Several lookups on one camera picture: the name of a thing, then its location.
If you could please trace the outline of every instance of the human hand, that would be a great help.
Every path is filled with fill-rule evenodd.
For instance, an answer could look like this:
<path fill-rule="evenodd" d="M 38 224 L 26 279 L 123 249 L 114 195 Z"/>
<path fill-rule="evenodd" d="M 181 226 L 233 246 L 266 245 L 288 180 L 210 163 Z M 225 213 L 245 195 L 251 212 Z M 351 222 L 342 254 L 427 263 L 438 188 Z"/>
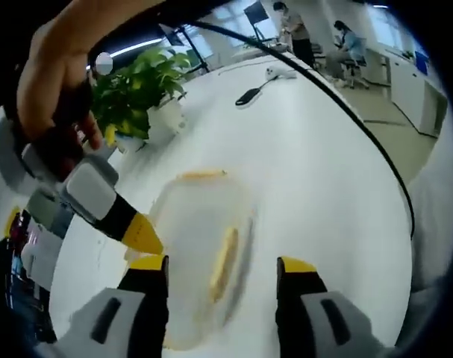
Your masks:
<path fill-rule="evenodd" d="M 83 156 L 72 123 L 85 134 L 92 149 L 100 148 L 101 132 L 90 111 L 79 115 L 81 118 L 69 118 L 68 124 L 54 122 L 60 94 L 73 91 L 87 78 L 87 54 L 46 51 L 49 27 L 50 24 L 41 27 L 32 39 L 17 89 L 17 110 L 22 129 L 40 158 L 58 178 L 64 179 Z"/>

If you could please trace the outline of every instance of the potted plant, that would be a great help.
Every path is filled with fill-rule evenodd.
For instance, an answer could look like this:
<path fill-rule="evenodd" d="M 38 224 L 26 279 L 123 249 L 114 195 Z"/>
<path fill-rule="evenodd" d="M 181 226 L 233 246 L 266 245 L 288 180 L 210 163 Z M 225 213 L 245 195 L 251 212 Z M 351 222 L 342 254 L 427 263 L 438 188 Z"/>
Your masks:
<path fill-rule="evenodd" d="M 152 48 L 130 66 L 100 77 L 93 88 L 92 109 L 107 142 L 118 134 L 142 144 L 171 139 L 178 132 L 175 125 L 184 121 L 175 94 L 184 95 L 179 81 L 189 67 L 187 55 Z"/>

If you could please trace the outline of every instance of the floor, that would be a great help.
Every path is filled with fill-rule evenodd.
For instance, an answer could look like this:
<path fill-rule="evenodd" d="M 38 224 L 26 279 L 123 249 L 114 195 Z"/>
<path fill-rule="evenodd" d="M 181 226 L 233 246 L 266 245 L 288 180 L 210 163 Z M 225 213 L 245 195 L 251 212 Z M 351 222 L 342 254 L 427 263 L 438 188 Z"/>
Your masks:
<path fill-rule="evenodd" d="M 434 147 L 435 138 L 419 134 L 390 100 L 390 90 L 343 88 L 340 92 L 356 108 L 366 126 L 392 158 L 406 184 L 418 174 Z"/>

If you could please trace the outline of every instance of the office room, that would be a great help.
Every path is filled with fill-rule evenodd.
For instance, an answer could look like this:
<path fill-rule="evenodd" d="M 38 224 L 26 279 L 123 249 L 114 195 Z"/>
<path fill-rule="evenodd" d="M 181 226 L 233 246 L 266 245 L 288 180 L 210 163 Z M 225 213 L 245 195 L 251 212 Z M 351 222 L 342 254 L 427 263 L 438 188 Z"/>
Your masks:
<path fill-rule="evenodd" d="M 90 43 L 63 34 L 88 50 L 37 89 L 39 58 L 75 47 L 44 48 L 63 16 L 104 19 L 92 1 L 25 20 L 0 91 L 0 257 L 30 344 L 63 349 L 158 271 L 155 354 L 276 357 L 295 347 L 278 318 L 292 269 L 401 347 L 452 254 L 453 113 L 389 2 L 112 0 L 128 15 L 105 5 Z"/>

